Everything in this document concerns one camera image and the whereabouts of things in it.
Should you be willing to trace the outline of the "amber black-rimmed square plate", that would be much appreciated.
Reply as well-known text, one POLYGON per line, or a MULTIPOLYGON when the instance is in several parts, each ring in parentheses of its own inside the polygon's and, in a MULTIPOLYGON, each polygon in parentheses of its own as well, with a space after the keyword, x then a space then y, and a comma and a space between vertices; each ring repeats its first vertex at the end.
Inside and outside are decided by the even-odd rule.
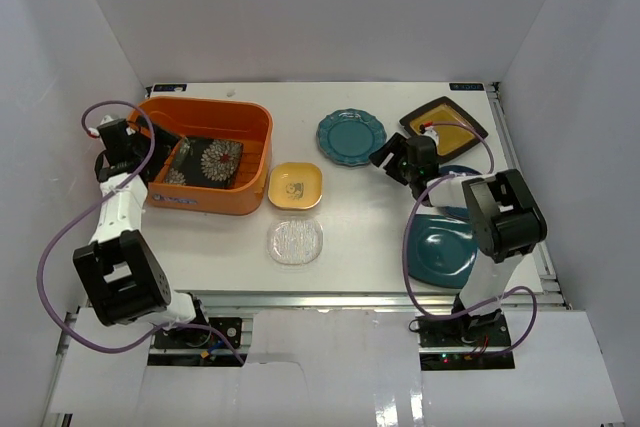
POLYGON ((410 136, 425 135, 425 124, 436 134, 441 163, 452 161, 488 137, 486 129, 466 110, 446 96, 436 98, 404 115, 400 126, 410 136))

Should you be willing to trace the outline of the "black floral square plate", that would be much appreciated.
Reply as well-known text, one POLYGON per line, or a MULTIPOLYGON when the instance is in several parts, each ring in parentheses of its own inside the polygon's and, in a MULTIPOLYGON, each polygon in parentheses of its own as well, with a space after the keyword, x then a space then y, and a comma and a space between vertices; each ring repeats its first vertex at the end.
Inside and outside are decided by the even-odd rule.
POLYGON ((241 142, 204 137, 184 137, 168 168, 166 184, 228 189, 243 154, 241 142))

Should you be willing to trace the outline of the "teal scalloped round plate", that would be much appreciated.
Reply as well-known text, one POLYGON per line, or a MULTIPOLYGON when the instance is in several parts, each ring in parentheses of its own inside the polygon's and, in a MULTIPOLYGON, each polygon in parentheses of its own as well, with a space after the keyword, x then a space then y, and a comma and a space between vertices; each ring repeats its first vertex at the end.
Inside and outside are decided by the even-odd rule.
POLYGON ((333 163, 346 167, 369 164, 369 156, 386 141, 383 124, 359 109, 336 110, 324 117, 316 129, 320 151, 333 163))

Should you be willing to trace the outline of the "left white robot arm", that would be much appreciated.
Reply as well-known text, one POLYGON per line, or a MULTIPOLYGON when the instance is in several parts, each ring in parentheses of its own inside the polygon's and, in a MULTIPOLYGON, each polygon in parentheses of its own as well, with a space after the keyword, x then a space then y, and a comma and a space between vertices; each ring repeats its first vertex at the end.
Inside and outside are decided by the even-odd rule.
POLYGON ((177 323, 180 338, 199 346, 210 337, 211 321, 198 299, 171 288, 141 232, 148 184, 179 142, 154 126, 152 146, 146 127, 141 117, 130 123, 108 116, 97 128, 104 150, 94 171, 105 202, 89 244, 74 251, 73 263, 103 325, 177 323))

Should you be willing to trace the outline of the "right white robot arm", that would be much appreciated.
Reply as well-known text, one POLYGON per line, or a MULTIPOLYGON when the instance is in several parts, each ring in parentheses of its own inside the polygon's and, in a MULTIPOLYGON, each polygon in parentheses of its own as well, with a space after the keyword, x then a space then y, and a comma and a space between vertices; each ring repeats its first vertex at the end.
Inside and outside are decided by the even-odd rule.
POLYGON ((386 175, 410 187, 415 204, 402 240, 402 271, 407 295, 420 315, 420 333, 446 333, 461 344, 472 346, 484 338, 488 325, 503 319, 502 300, 517 293, 534 292, 526 286, 507 287, 523 258, 546 239, 546 220, 521 172, 495 172, 495 160, 488 154, 485 175, 441 176, 436 143, 427 136, 407 138, 394 134, 369 155, 370 162, 386 175), (409 278, 410 230, 423 204, 467 210, 476 259, 469 277, 456 295, 448 315, 434 315, 418 302, 409 278))

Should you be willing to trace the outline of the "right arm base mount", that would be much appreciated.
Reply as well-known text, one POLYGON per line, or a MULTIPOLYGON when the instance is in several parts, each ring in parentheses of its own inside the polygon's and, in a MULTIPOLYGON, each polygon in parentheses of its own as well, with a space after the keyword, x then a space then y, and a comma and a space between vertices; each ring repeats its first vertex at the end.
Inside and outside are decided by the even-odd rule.
POLYGON ((408 330, 418 337, 423 372, 513 370, 512 339, 504 315, 496 322, 463 329, 460 319, 413 319, 408 330))

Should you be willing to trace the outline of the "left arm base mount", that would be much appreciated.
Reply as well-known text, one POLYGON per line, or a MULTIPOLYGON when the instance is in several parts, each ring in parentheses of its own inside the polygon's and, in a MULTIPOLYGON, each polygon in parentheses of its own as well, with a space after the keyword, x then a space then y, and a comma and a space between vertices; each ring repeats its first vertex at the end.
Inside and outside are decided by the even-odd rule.
POLYGON ((188 327, 161 330, 151 342, 147 364, 156 367, 241 367, 243 320, 210 316, 202 306, 188 327))

